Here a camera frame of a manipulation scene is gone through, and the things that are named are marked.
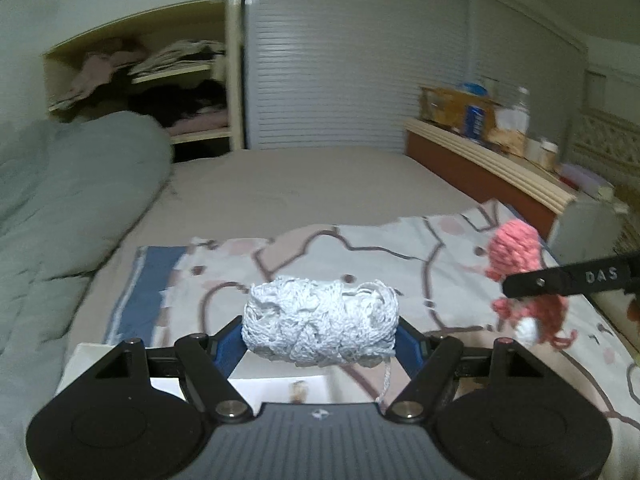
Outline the cartoon cat print blanket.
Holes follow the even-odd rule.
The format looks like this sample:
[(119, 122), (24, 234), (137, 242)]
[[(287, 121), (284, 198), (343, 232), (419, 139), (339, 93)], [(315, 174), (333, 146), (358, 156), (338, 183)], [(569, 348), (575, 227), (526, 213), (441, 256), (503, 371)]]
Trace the cartoon cat print blanket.
[[(380, 280), (396, 290), (401, 315), (423, 333), (488, 344), (510, 333), (491, 310), (500, 287), (485, 274), (486, 248), (512, 219), (490, 200), (462, 214), (400, 218), (382, 226), (313, 224), (275, 238), (194, 238), (169, 274), (154, 344), (213, 333), (242, 312), (254, 284), (279, 275), (360, 285)], [(616, 448), (639, 448), (639, 367), (611, 326), (584, 298), (568, 300), (562, 351), (536, 348), (557, 373), (610, 420)]]

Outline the grey quilted duvet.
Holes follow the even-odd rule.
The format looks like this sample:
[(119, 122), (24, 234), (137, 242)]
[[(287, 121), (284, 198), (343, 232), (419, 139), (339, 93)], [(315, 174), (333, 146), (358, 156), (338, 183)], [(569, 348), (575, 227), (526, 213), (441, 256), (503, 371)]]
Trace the grey quilted duvet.
[(40, 120), (2, 138), (2, 478), (32, 474), (26, 428), (54, 395), (76, 310), (170, 161), (166, 131), (131, 112)]

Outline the wooden bed headboard shelf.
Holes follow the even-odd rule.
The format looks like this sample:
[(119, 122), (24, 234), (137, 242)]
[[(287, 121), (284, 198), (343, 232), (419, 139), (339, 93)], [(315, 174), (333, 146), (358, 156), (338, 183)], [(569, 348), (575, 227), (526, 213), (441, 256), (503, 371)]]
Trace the wooden bed headboard shelf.
[(576, 194), (518, 158), (442, 128), (410, 118), (405, 122), (406, 155), (477, 202), (494, 198), (513, 207), (545, 240)]

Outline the white shallow cardboard box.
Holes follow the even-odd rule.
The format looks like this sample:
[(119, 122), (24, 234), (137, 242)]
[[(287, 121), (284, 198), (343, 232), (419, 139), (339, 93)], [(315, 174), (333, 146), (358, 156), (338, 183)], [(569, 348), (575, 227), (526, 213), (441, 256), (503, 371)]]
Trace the white shallow cardboard box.
[(29, 423), (26, 445), (41, 479), (168, 479), (195, 460), (214, 428), (245, 422), (266, 402), (370, 402), (378, 375), (356, 366), (296, 368), (243, 356), (230, 377), (214, 367), (209, 338), (148, 348), (78, 344), (55, 397)]

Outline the yellow snack box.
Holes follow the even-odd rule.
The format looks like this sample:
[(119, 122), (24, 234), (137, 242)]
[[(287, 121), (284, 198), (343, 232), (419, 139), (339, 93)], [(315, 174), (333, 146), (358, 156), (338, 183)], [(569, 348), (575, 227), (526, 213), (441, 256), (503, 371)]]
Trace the yellow snack box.
[(419, 119), (432, 122), (440, 128), (462, 134), (466, 109), (477, 106), (484, 110), (484, 131), (496, 126), (495, 110), (497, 102), (488, 96), (442, 87), (420, 87)]

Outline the white tissue pack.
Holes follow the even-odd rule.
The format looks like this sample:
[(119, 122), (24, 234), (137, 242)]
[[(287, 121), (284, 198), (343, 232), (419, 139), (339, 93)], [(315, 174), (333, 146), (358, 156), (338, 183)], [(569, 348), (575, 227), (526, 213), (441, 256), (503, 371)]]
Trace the white tissue pack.
[(513, 144), (520, 142), (526, 134), (515, 129), (512, 118), (512, 107), (498, 107), (495, 110), (496, 127), (499, 131), (498, 142), (500, 144)]

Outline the oval wooden box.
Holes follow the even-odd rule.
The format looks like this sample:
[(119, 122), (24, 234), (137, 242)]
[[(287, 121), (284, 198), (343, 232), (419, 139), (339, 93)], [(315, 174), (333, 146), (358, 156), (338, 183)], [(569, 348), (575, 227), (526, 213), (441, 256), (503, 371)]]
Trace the oval wooden box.
[(292, 404), (305, 404), (309, 396), (309, 384), (306, 380), (296, 380), (290, 383), (288, 392)]

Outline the small white jar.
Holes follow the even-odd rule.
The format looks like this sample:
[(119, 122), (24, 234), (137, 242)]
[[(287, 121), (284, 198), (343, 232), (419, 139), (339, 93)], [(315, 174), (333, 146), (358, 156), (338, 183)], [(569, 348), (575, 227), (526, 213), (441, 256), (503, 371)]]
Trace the small white jar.
[(553, 142), (547, 140), (540, 142), (538, 165), (541, 166), (543, 170), (549, 172), (554, 170), (558, 149), (559, 147)]

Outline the white grey yarn ball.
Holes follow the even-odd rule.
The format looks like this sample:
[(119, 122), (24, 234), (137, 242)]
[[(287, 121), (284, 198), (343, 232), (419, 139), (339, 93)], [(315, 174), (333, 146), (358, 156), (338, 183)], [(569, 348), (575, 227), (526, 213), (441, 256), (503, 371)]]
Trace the white grey yarn ball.
[(357, 286), (279, 276), (250, 288), (242, 314), (246, 348), (297, 367), (384, 366), (383, 401), (396, 356), (399, 302), (395, 289), (374, 280)]

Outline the pink crochet octopus toy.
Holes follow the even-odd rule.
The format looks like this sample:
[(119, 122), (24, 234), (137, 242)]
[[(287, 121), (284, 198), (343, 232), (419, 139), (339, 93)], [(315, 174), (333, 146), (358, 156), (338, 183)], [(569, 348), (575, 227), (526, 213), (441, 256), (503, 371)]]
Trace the pink crochet octopus toy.
[(537, 230), (523, 220), (509, 220), (491, 237), (487, 255), (485, 275), (502, 289), (491, 309), (511, 325), (515, 339), (526, 348), (538, 344), (550, 344), (555, 350), (570, 348), (577, 332), (564, 332), (568, 301), (552, 292), (541, 274)]

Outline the white side cabinet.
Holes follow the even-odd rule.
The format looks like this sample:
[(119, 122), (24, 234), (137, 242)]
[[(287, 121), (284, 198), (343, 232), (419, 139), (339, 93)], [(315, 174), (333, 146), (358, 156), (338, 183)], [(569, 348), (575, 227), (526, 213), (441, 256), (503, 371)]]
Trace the white side cabinet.
[(578, 194), (555, 218), (547, 245), (561, 264), (614, 255), (614, 246), (629, 212), (626, 203)]

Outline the cream open wardrobe shelf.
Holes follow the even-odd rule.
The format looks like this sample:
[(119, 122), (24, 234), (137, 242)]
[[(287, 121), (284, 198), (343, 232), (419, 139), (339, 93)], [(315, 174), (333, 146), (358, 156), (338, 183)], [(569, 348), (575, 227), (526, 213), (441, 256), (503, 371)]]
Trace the cream open wardrobe shelf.
[(178, 151), (245, 146), (241, 14), (235, 0), (190, 0), (129, 14), (43, 55), (48, 114), (61, 122), (129, 110)]

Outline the patterned beige cushion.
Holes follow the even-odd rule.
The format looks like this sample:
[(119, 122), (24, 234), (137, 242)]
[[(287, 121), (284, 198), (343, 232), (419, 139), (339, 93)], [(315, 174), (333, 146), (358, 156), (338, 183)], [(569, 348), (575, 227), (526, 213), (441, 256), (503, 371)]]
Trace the patterned beige cushion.
[(628, 206), (614, 252), (639, 248), (639, 127), (597, 110), (583, 110), (572, 121), (566, 159), (612, 185), (614, 197)]

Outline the blue pepsi can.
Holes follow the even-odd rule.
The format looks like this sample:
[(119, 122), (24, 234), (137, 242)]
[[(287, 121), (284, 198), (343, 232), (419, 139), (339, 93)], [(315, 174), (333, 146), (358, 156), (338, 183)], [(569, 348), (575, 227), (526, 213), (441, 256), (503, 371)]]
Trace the blue pepsi can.
[(468, 105), (464, 116), (464, 136), (470, 140), (480, 142), (484, 132), (484, 123), (484, 108), (477, 105)]

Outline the clear plastic water bottle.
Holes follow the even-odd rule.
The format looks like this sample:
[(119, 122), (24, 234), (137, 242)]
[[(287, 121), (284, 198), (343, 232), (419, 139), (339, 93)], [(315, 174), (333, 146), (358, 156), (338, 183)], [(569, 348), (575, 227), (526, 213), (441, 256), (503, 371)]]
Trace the clear plastic water bottle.
[(529, 90), (518, 88), (518, 99), (512, 106), (513, 125), (520, 133), (526, 134), (529, 128)]

